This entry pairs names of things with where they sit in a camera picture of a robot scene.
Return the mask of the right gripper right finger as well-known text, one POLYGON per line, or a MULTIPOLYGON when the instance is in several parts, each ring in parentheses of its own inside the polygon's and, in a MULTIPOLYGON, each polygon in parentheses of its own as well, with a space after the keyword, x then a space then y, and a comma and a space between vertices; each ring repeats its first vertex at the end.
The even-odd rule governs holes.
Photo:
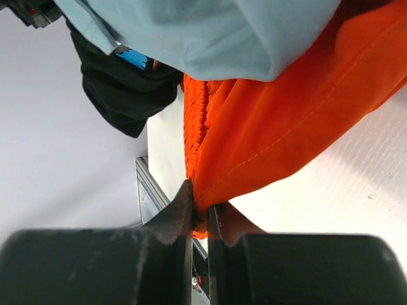
POLYGON ((405 304, 406 279, 380 238, 269 234, 231 204, 208 214, 212 304, 405 304))

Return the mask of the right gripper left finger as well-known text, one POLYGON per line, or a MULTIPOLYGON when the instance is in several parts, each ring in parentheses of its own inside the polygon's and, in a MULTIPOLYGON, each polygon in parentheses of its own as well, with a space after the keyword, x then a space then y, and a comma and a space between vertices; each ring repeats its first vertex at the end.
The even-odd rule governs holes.
POLYGON ((190 304, 193 187, 140 227, 26 229, 1 247, 2 304, 190 304))

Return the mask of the orange cloth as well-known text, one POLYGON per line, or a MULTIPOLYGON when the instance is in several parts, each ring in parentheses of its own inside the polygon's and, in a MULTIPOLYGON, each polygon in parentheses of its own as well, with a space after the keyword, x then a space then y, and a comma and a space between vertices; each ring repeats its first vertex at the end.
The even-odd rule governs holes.
POLYGON ((342 1, 310 49, 273 81, 185 76, 193 236, 207 236, 212 205, 294 174, 405 84, 405 1, 342 1))

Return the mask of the blue-grey cloth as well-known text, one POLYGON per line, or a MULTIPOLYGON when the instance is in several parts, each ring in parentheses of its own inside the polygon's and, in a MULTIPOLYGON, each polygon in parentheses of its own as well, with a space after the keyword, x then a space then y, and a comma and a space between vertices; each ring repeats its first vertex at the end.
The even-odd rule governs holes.
POLYGON ((306 52, 338 1, 57 1, 89 42, 125 46, 202 80, 271 81, 306 52))

